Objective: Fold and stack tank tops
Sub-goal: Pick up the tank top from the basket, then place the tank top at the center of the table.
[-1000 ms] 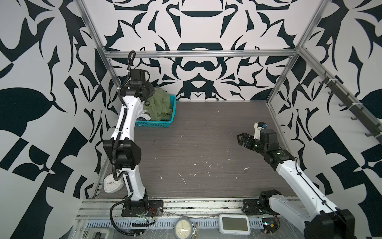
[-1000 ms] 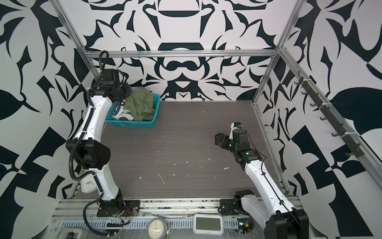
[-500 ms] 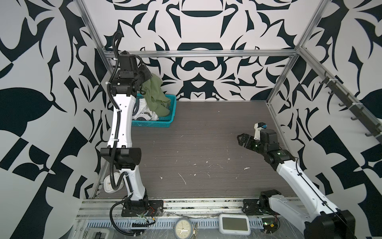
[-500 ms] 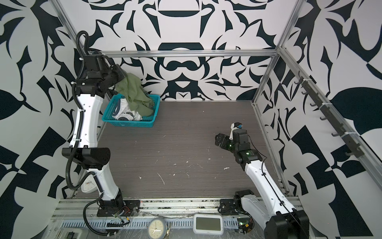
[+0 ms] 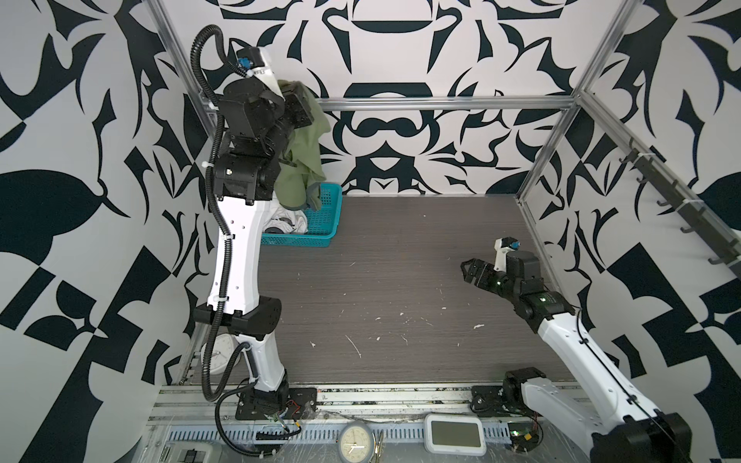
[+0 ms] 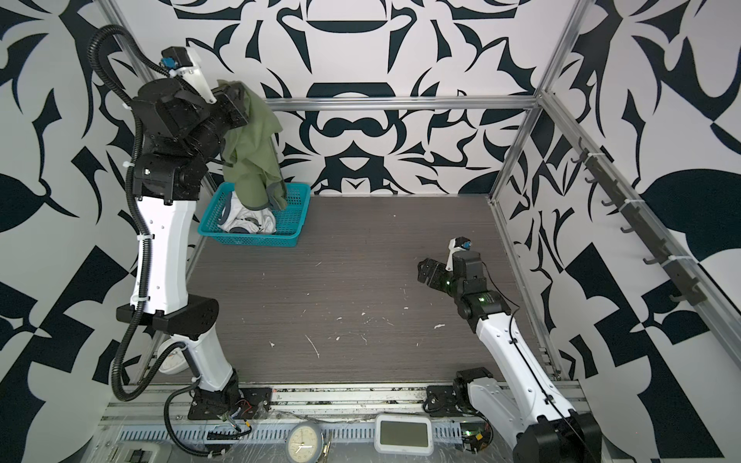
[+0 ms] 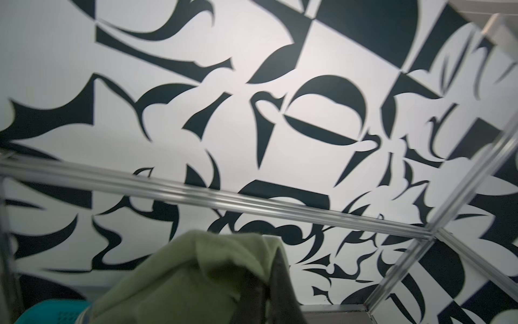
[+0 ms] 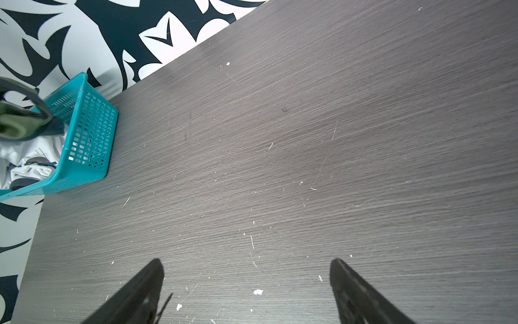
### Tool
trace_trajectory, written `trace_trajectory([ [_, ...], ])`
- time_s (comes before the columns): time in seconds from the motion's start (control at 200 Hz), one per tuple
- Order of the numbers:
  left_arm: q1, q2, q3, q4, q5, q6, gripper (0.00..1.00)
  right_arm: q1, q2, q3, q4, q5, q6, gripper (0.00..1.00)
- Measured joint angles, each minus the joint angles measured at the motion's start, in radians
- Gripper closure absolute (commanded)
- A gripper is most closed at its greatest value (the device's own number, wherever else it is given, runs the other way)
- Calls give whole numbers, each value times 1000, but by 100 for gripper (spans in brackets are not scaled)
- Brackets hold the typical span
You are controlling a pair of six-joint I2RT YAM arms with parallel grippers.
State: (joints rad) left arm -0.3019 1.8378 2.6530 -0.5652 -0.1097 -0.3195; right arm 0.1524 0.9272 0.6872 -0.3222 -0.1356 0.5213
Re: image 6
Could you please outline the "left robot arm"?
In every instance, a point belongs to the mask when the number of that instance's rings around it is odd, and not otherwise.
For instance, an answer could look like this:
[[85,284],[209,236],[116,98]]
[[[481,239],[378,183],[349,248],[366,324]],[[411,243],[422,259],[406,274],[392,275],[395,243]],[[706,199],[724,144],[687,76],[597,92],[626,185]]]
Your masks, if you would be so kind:
[[127,104],[134,116],[132,161],[125,196],[138,231],[137,277],[129,304],[119,308],[127,324],[111,367],[113,394],[121,401],[141,395],[156,376],[150,370],[132,390],[123,380],[123,359],[140,326],[171,337],[196,378],[196,388],[229,395],[237,372],[216,333],[216,300],[186,287],[189,227],[200,198],[208,162],[223,150],[226,134],[247,125],[245,88],[227,83],[202,96],[179,77],[145,84]]

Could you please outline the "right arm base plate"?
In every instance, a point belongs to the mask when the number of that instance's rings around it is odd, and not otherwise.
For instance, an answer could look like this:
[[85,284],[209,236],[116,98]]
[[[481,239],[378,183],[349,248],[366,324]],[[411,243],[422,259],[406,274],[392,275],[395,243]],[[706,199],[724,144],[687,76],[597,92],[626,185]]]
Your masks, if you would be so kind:
[[464,390],[457,384],[429,385],[422,409],[433,418],[463,416],[468,412],[465,399]]

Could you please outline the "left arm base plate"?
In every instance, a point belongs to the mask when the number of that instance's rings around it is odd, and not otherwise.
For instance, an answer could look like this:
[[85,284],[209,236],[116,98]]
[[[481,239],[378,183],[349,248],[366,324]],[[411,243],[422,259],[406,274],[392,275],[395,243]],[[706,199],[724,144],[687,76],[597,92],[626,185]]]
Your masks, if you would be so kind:
[[270,387],[235,388],[225,392],[196,389],[187,418],[191,421],[216,420],[229,413],[234,419],[250,420],[270,410]]

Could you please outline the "green tank top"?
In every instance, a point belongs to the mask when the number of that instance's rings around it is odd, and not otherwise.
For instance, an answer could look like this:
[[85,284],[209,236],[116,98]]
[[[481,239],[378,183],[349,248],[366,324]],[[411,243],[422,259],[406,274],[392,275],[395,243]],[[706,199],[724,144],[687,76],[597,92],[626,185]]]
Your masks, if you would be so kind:
[[225,136],[224,179],[233,185],[233,191],[245,208],[285,210],[288,189],[273,143],[274,136],[283,127],[262,98],[242,82],[239,87],[243,90],[239,107],[244,110],[248,123]]

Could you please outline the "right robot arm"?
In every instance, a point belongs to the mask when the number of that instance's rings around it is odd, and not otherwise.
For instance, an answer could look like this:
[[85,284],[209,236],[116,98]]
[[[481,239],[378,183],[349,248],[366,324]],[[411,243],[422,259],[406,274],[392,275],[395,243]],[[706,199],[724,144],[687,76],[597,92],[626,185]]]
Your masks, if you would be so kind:
[[425,259],[420,283],[451,296],[459,316],[486,347],[507,383],[485,373],[458,375],[460,396],[505,440],[516,462],[598,462],[602,432],[590,412],[578,412],[538,364],[501,293],[487,286],[480,254],[462,251],[450,264]]

